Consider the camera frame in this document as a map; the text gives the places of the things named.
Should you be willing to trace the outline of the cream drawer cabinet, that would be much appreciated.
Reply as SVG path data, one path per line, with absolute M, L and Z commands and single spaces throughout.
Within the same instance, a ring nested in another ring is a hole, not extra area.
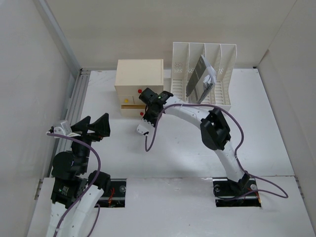
M 120 59 L 117 64 L 115 89 L 120 113 L 126 118 L 141 118 L 145 104 L 139 96 L 146 88 L 159 94 L 164 90 L 162 59 Z

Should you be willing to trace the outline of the grey setup guide booklet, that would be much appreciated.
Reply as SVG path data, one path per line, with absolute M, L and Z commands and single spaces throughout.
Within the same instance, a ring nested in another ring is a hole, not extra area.
M 200 104 L 216 83 L 216 71 L 205 56 L 201 55 L 186 86 L 187 101 Z

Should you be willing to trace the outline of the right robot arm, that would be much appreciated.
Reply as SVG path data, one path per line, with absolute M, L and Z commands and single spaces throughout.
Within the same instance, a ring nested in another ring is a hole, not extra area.
M 231 130 L 223 115 L 231 116 L 227 111 L 214 105 L 210 105 L 212 110 L 206 110 L 207 104 L 188 104 L 170 92 L 157 94 L 150 88 L 142 91 L 139 99 L 146 106 L 136 131 L 145 136 L 146 152 L 154 144 L 162 115 L 173 115 L 200 130 L 203 144 L 215 152 L 224 167 L 230 191 L 239 195 L 246 190 L 250 176 L 241 167 L 233 149 Z

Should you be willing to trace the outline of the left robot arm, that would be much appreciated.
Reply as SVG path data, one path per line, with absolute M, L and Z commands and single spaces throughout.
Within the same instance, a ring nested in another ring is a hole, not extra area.
M 47 132 L 48 136 L 71 141 L 71 150 L 59 152 L 52 162 L 51 175 L 54 186 L 51 194 L 51 213 L 46 236 L 82 237 L 91 235 L 87 231 L 87 221 L 101 196 L 109 193 L 111 177 L 101 171 L 95 171 L 83 178 L 87 172 L 90 153 L 94 153 L 97 162 L 101 159 L 92 148 L 93 142 L 100 142 L 110 136 L 108 113 L 95 122 L 87 116 L 70 125 L 67 120 L 56 122 Z

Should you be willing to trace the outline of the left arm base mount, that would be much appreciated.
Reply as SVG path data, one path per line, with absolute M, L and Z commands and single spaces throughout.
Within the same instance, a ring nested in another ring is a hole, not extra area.
M 126 179 L 112 179 L 109 191 L 104 193 L 97 203 L 104 208 L 124 208 L 126 183 Z

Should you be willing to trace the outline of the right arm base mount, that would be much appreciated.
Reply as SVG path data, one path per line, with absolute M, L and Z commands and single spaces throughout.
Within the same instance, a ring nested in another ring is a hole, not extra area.
M 258 192 L 242 196 L 257 189 L 256 180 L 250 178 L 243 188 L 239 188 L 227 178 L 213 178 L 213 193 L 216 207 L 261 207 Z

